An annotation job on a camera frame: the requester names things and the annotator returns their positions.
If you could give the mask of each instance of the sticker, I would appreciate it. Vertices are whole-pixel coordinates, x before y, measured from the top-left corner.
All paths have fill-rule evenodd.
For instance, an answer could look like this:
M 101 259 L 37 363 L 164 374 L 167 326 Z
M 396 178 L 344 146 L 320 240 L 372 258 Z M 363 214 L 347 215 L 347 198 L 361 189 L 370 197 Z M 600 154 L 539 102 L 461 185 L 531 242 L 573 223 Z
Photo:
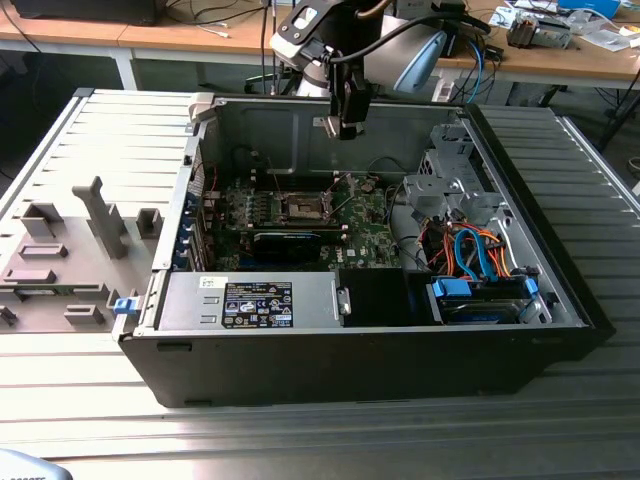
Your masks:
M 56 292 L 54 292 L 53 290 L 16 290 L 15 291 L 18 295 L 24 295 L 24 296 L 28 296 L 28 295 L 55 295 Z
M 229 281 L 229 277 L 200 277 L 198 288 L 224 288 Z
M 291 283 L 226 283 L 222 326 L 224 328 L 293 327 Z

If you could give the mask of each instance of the warning label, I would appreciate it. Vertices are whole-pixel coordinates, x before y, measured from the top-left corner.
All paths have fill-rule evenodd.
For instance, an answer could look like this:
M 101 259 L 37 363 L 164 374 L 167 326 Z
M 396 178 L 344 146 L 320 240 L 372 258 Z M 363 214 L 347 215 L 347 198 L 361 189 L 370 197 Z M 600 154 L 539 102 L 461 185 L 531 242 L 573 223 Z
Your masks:
M 227 283 L 224 292 L 225 328 L 293 327 L 290 282 Z

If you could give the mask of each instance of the white label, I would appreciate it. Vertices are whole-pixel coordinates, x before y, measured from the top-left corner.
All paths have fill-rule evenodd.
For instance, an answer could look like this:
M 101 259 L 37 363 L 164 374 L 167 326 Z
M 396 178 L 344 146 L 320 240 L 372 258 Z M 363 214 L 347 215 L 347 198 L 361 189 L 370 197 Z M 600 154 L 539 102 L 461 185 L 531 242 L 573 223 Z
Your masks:
M 224 288 L 229 277 L 200 277 L 199 288 Z

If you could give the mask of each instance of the aluminum profile table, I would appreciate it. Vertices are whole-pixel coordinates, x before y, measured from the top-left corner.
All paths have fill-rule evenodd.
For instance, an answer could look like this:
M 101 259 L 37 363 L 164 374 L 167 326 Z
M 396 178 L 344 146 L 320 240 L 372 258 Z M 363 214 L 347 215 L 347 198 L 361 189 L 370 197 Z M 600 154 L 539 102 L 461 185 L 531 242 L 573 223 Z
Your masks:
M 96 127 L 100 115 L 83 111 L 91 99 L 121 102 L 115 95 L 127 96 L 118 109 L 161 97 L 96 91 L 74 98 L 3 199 L 2 233 L 7 203 L 34 185 L 65 132 Z M 107 102 L 100 109 L 113 108 Z M 169 112 L 153 118 L 168 121 Z M 569 121 L 536 110 L 528 122 L 535 134 L 518 136 L 523 112 L 531 110 L 484 110 L 505 148 L 527 149 L 515 159 L 522 175 L 596 294 L 615 304 L 609 312 L 618 333 L 584 360 L 554 366 L 513 396 L 172 410 L 155 401 L 107 333 L 0 335 L 0 447 L 50 459 L 76 479 L 637 478 L 638 270 L 622 270 L 621 280 L 594 266 L 625 267 L 614 256 L 631 255 L 634 242 L 593 238 L 604 230 L 583 228 L 592 220 L 637 228 L 633 197 Z M 82 115 L 91 121 L 80 127 Z M 550 138 L 571 165 L 560 167 L 562 159 L 540 147 Z M 628 261 L 635 265 L 638 255 Z

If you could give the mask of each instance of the gray plastic clip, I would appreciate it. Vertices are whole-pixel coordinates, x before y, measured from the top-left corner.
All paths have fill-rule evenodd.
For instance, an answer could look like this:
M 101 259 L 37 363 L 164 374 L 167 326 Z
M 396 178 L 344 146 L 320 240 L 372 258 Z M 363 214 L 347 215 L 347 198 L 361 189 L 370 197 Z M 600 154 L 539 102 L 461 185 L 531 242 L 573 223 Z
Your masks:
M 162 231 L 162 216 L 157 208 L 141 208 L 138 212 L 136 225 L 140 232 L 140 238 L 152 239 L 160 238 Z
M 71 191 L 76 197 L 82 200 L 87 207 L 93 228 L 100 237 L 100 240 L 102 240 L 109 257 L 122 258 L 127 254 L 127 248 L 122 243 L 122 240 L 120 240 L 119 235 L 122 228 L 122 218 L 120 218 L 120 215 L 117 213 L 117 217 L 113 215 L 113 207 L 112 212 L 109 212 L 107 205 L 100 195 L 101 188 L 102 180 L 100 180 L 100 177 L 95 177 L 89 187 L 72 187 Z

